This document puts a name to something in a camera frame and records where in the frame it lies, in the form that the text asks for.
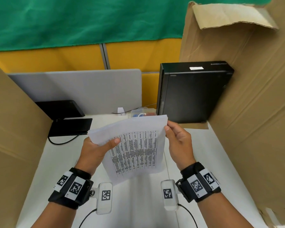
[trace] person's left hand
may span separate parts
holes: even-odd
[[[93,175],[96,168],[102,162],[104,155],[110,149],[113,149],[120,143],[119,138],[115,138],[107,142],[103,146],[99,146],[91,142],[91,139],[87,137],[84,140],[84,144],[81,149],[81,154],[75,168],[88,172]]]

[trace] hand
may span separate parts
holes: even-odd
[[[105,153],[110,149],[113,149],[120,143],[119,138],[115,138],[107,142],[103,146],[99,146],[91,142],[91,139],[87,137],[84,140],[84,144],[81,149],[81,154],[75,168],[88,172],[93,175],[96,168],[100,165]]]
[[[196,160],[193,155],[191,134],[175,122],[168,121],[165,126],[166,137],[169,139],[169,151],[171,158],[179,170],[183,170]]]

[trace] fingernail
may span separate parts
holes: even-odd
[[[115,142],[115,144],[118,144],[118,143],[120,143],[120,139],[119,138],[115,138],[114,142]]]

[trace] black cable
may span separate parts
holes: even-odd
[[[181,207],[183,207],[186,211],[188,211],[188,213],[189,213],[189,214],[191,215],[191,217],[193,218],[193,221],[194,221],[194,223],[195,223],[195,225],[196,225],[196,228],[198,228],[198,225],[196,224],[196,221],[195,221],[193,215],[190,213],[190,211],[189,211],[186,207],[184,207],[182,204],[179,204],[179,203],[178,203],[178,205],[181,206]]]
[[[131,109],[131,110],[128,110],[128,111],[125,111],[125,112],[122,112],[122,113],[111,113],[111,114],[123,114],[123,113],[130,112],[130,111],[132,111],[132,110],[135,110],[135,109]]]
[[[75,138],[77,138],[78,136],[79,136],[79,135],[77,135],[76,137],[72,138],[70,141],[67,141],[67,142],[64,142],[64,143],[54,143],[54,142],[52,142],[52,141],[49,139],[49,137],[48,137],[48,140],[49,140],[49,142],[52,143],[53,145],[64,145],[64,144],[67,144],[67,143],[73,141],[73,140],[74,140]]]
[[[82,222],[80,223],[80,226],[79,226],[78,228],[80,228],[81,225],[82,225],[82,223],[84,223],[84,220],[85,220],[91,213],[95,212],[96,210],[97,210],[97,208],[94,209],[94,210],[92,210],[90,213],[88,213],[87,216],[82,220]]]

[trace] plastic container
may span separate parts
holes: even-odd
[[[134,109],[131,111],[130,117],[144,117],[144,116],[156,116],[156,109],[154,108],[147,108],[147,107],[140,107],[138,109]]]

